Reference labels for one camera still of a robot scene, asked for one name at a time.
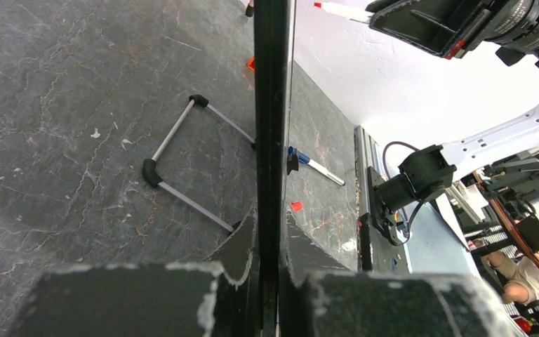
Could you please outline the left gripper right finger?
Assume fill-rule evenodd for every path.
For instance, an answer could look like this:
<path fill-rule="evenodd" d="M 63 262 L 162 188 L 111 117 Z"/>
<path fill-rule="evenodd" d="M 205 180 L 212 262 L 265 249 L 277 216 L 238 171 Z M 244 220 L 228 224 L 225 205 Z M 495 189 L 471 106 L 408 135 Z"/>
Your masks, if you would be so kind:
<path fill-rule="evenodd" d="M 281 240 L 281 283 L 285 287 L 299 288 L 308 278 L 352 272 L 298 226 L 292 211 L 285 212 Z"/>

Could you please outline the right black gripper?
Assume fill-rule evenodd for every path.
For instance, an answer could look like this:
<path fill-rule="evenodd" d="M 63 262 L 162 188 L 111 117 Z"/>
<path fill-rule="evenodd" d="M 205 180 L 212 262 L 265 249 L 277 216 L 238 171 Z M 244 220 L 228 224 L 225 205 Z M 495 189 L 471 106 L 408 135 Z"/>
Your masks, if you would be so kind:
<path fill-rule="evenodd" d="M 447 60 L 487 41 L 504 46 L 521 34 L 525 1 L 376 0 L 369 27 Z"/>

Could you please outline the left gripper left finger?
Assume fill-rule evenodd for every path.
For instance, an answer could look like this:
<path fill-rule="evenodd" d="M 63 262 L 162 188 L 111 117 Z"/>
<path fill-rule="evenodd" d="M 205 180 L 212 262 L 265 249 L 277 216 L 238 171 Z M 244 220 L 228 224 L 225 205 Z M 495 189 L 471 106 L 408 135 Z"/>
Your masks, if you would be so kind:
<path fill-rule="evenodd" d="M 228 238 L 208 257 L 222 265 L 227 281 L 242 286 L 258 255 L 258 208 L 252 206 Z"/>

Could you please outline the red whiteboard marker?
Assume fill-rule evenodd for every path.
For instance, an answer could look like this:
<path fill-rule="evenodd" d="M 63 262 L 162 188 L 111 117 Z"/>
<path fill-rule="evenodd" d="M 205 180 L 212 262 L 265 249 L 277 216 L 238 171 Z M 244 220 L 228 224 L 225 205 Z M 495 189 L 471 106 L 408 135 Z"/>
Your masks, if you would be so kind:
<path fill-rule="evenodd" d="M 314 7 L 321 10 L 337 15 L 347 20 L 368 24 L 373 16 L 371 12 L 365 11 L 361 8 L 355 8 L 333 2 L 314 2 Z"/>

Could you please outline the white whiteboard black frame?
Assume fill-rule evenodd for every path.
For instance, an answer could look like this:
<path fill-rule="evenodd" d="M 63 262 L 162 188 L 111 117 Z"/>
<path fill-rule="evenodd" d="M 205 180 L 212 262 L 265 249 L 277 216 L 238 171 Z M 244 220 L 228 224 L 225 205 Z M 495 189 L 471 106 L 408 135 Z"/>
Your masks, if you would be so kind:
<path fill-rule="evenodd" d="M 295 4 L 255 6 L 255 121 L 258 255 L 246 282 L 233 286 L 218 262 L 147 267 L 155 282 L 129 336 L 300 336 L 297 288 L 281 283 L 287 125 L 291 110 Z"/>

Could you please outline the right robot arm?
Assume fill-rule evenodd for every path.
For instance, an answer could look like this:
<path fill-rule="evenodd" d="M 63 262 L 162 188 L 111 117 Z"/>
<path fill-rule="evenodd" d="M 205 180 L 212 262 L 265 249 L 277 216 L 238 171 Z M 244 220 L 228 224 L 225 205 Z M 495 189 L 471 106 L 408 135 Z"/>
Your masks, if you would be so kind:
<path fill-rule="evenodd" d="M 374 1 L 366 11 L 371 29 L 440 58 L 461 58 L 488 42 L 505 65 L 534 55 L 539 68 L 539 1 Z M 539 104 L 476 135 L 415 151 L 374 187 L 373 226 L 391 238 L 387 215 L 422 206 L 473 171 L 535 147 Z"/>

